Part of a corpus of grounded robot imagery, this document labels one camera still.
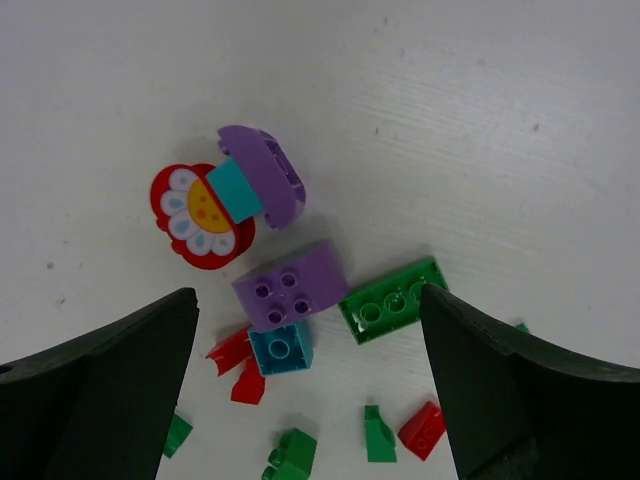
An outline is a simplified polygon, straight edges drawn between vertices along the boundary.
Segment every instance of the toy brick pile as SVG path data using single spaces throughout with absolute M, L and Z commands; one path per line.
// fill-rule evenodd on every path
M 207 270 L 228 264 L 251 246 L 254 217 L 262 215 L 271 228 L 283 230 L 306 201 L 302 181 L 271 135 L 238 125 L 218 134 L 228 156 L 224 163 L 172 165 L 151 187 L 158 226 L 171 238 L 173 250 Z M 207 358 L 218 366 L 218 375 L 244 362 L 231 400 L 257 405 L 266 377 L 311 367 L 307 317 L 338 305 L 361 345 L 418 322 L 420 292 L 427 283 L 447 288 L 432 257 L 352 290 L 331 241 L 311 243 L 232 283 L 251 325 L 220 342 Z M 396 462 L 395 435 L 378 406 L 365 406 L 363 422 L 369 462 Z M 190 431 L 191 426 L 175 415 L 165 455 L 171 457 Z M 442 412 L 427 402 L 398 437 L 424 461 L 444 431 Z M 316 440 L 306 433 L 286 433 L 269 456 L 262 480 L 308 479 L 315 449 Z

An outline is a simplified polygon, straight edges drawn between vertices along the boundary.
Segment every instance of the purple curved brick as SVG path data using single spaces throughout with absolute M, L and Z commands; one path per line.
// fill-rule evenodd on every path
M 340 258 L 328 240 L 272 260 L 232 286 L 259 333 L 326 310 L 349 293 Z
M 271 228 L 288 227 L 307 199 L 304 185 L 278 142 L 266 132 L 241 125 L 218 130 L 221 150 L 231 155 L 247 177 Z

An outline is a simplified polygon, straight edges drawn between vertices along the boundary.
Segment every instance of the red lego brick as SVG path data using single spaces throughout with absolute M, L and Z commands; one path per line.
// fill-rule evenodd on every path
M 265 380 L 260 374 L 258 362 L 255 357 L 249 358 L 244 367 L 244 372 L 231 389 L 231 401 L 258 405 L 264 395 Z
M 442 410 L 431 402 L 409 420 L 398 432 L 398 438 L 423 462 L 434 449 L 447 427 Z
M 218 376 L 224 375 L 243 360 L 253 356 L 251 342 L 248 335 L 249 327 L 245 327 L 230 337 L 218 343 L 209 352 L 207 358 L 212 359 L 218 366 Z

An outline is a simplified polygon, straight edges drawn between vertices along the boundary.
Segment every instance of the white table surface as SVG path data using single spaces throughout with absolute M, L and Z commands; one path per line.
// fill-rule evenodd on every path
M 257 479 L 298 426 L 314 479 L 453 480 L 446 440 L 366 461 L 364 404 L 397 431 L 435 393 L 418 325 L 358 347 L 317 315 L 311 370 L 234 404 L 238 370 L 204 358 L 244 321 L 230 282 L 327 236 L 353 285 L 431 252 L 464 300 L 640 367 L 639 19 L 636 0 L 1 1 L 0 363 L 193 286 L 195 429 L 159 479 Z M 199 271 L 148 189 L 220 162 L 232 123 L 278 138 L 308 208 Z

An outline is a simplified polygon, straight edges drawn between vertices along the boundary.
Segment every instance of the white petal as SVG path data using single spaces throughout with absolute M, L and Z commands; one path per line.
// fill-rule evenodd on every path
M 169 186 L 173 190 L 188 192 L 193 182 L 198 180 L 198 176 L 186 168 L 178 168 L 169 175 Z
M 178 240 L 186 240 L 198 230 L 200 227 L 193 221 L 188 210 L 178 212 L 169 219 L 169 233 Z
M 232 230 L 225 233 L 214 234 L 213 245 L 211 251 L 221 257 L 229 255 L 236 246 L 236 236 Z
M 215 233 L 200 230 L 193 237 L 187 239 L 187 248 L 191 253 L 202 257 L 211 251 L 211 244 Z
M 187 192 L 168 190 L 162 194 L 160 208 L 170 217 L 187 208 Z

